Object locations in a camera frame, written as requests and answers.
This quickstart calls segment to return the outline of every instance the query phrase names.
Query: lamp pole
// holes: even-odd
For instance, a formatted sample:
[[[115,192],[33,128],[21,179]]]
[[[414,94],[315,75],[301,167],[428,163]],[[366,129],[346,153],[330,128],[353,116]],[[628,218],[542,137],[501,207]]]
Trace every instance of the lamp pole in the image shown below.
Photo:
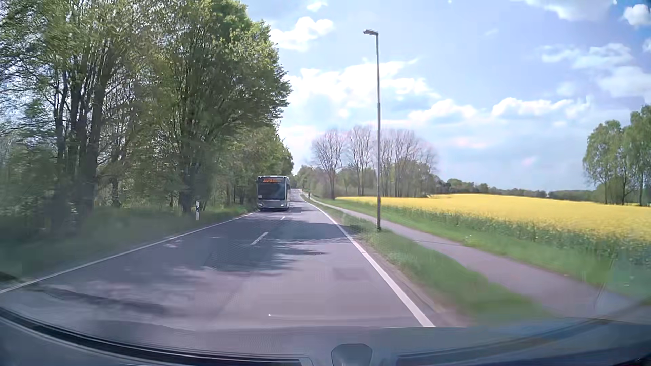
[[[365,35],[375,36],[375,58],[378,64],[378,230],[382,230],[380,225],[380,170],[381,170],[381,155],[380,155],[380,33],[367,29],[364,31]]]

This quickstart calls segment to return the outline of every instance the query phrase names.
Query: blue sky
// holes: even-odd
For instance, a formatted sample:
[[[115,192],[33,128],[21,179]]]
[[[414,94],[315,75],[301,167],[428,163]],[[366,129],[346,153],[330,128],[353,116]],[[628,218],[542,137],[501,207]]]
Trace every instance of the blue sky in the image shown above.
[[[328,128],[376,118],[439,154],[443,179],[586,188],[590,131],[651,104],[651,14],[642,0],[246,0],[271,24],[292,84],[281,137],[296,170]]]

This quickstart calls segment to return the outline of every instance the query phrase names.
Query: solid edge line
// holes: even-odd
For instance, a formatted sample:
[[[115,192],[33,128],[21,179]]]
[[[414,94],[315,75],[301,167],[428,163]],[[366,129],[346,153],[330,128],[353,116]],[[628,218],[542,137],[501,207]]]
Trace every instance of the solid edge line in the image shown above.
[[[123,255],[125,255],[125,254],[133,253],[134,251],[139,251],[139,250],[142,250],[142,249],[145,249],[145,248],[148,248],[148,247],[156,246],[156,245],[158,245],[158,244],[162,244],[162,243],[164,243],[164,242],[168,242],[168,241],[170,241],[170,240],[174,240],[174,239],[176,239],[176,238],[180,238],[180,237],[185,236],[185,235],[194,234],[195,232],[199,232],[199,231],[203,231],[203,230],[206,230],[206,229],[210,229],[211,227],[220,226],[220,225],[223,225],[223,224],[225,224],[225,223],[229,223],[229,222],[231,222],[231,221],[235,221],[235,220],[237,220],[237,219],[244,218],[244,217],[246,217],[246,216],[248,216],[248,215],[251,215],[251,214],[254,214],[254,213],[256,213],[256,212],[255,212],[255,211],[254,211],[254,212],[249,212],[248,214],[240,215],[240,216],[238,216],[238,217],[236,217],[236,218],[228,219],[228,220],[226,220],[226,221],[222,221],[222,222],[219,222],[219,223],[214,223],[214,224],[209,225],[209,226],[206,226],[206,227],[201,227],[201,228],[199,228],[199,229],[195,229],[195,230],[192,230],[192,231],[189,231],[189,232],[185,232],[185,233],[183,233],[183,234],[179,234],[179,235],[176,235],[176,236],[172,236],[172,237],[167,238],[167,239],[159,240],[159,241],[157,241],[157,242],[155,242],[155,243],[151,243],[151,244],[147,244],[147,245],[145,245],[145,246],[141,246],[141,247],[133,248],[133,249],[131,249],[131,250],[123,251],[122,253],[117,253],[117,254],[114,254],[114,255],[111,255],[111,256],[108,256],[108,257],[102,258],[102,259],[94,260],[94,261],[92,261],[92,262],[88,262],[88,263],[86,263],[86,264],[82,264],[82,265],[80,265],[80,266],[76,266],[76,267],[73,267],[73,268],[70,268],[70,269],[67,269],[67,270],[64,270],[64,271],[60,271],[60,272],[54,273],[54,274],[50,274],[50,275],[46,275],[46,276],[43,276],[43,277],[39,277],[39,278],[33,279],[33,280],[31,280],[31,281],[27,281],[27,282],[19,283],[18,285],[14,285],[14,286],[12,286],[12,287],[8,287],[8,288],[6,288],[6,289],[2,289],[2,290],[0,290],[0,294],[4,294],[4,293],[9,292],[9,291],[17,290],[17,289],[20,289],[20,288],[25,287],[25,286],[33,285],[33,284],[35,284],[35,283],[37,283],[37,282],[41,282],[41,281],[44,281],[44,280],[46,280],[46,279],[50,279],[50,278],[52,278],[52,277],[57,277],[58,275],[67,274],[68,272],[72,272],[72,271],[80,270],[80,269],[82,269],[82,268],[85,268],[85,267],[88,267],[88,266],[92,266],[93,264],[101,263],[101,262],[103,262],[103,261],[105,261],[105,260],[109,260],[109,259],[113,259],[113,258],[121,257],[121,256],[123,256]]]
[[[339,230],[350,240],[350,242],[359,250],[360,253],[366,258],[366,260],[370,263],[373,268],[375,268],[375,271],[379,273],[379,275],[384,279],[384,281],[387,283],[389,287],[391,287],[391,290],[398,296],[398,298],[402,301],[403,304],[411,311],[411,314],[416,318],[416,320],[421,323],[421,326],[424,327],[436,327],[434,323],[421,311],[421,309],[414,303],[409,296],[398,286],[396,281],[393,281],[393,278],[389,276],[389,274],[371,257],[362,246],[360,246],[355,239],[353,239],[352,236],[350,236],[341,225],[339,225],[330,215],[328,215],[325,211],[323,211],[321,208],[318,208],[317,206],[314,206],[312,203],[307,202],[305,199],[303,199],[303,202],[311,205],[312,207],[316,208],[317,210],[321,211],[322,214],[324,214],[330,221],[332,221],[333,224],[335,224]]]
[[[264,238],[267,234],[269,234],[268,231],[262,233],[262,235],[258,236],[256,240],[253,240],[253,243],[251,243],[251,245],[254,246],[257,242],[261,241],[262,238]]]

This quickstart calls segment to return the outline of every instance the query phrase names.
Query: green grass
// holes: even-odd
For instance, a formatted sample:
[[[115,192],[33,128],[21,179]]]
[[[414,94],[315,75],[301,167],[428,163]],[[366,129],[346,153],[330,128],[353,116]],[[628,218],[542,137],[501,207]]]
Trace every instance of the green grass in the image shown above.
[[[209,210],[201,212],[200,220],[195,221],[194,214],[98,207],[74,237],[0,244],[0,282],[64,270],[246,212],[241,206]]]
[[[311,202],[345,226],[361,242],[395,265],[431,297],[444,296],[478,324],[498,324],[550,317],[540,306],[501,285],[489,282],[455,260],[373,223]]]
[[[323,203],[375,216],[376,206],[319,198]],[[382,207],[382,218],[393,223],[448,238],[465,246],[510,257],[561,274],[572,276],[597,287],[619,292],[651,303],[651,269],[637,266],[624,257],[609,259],[568,246],[558,247],[545,242],[533,242],[499,234],[446,225],[419,217],[417,212],[406,216],[405,210]]]

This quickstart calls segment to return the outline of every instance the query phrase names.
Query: asphalt road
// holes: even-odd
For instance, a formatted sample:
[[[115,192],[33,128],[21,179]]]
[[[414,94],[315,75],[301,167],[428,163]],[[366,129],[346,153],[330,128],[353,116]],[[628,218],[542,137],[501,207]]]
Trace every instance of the asphalt road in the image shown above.
[[[56,275],[0,294],[0,307],[103,336],[106,324],[121,324],[116,332],[124,324],[181,331],[421,326],[409,300],[362,251],[292,196],[288,212],[256,212]]]

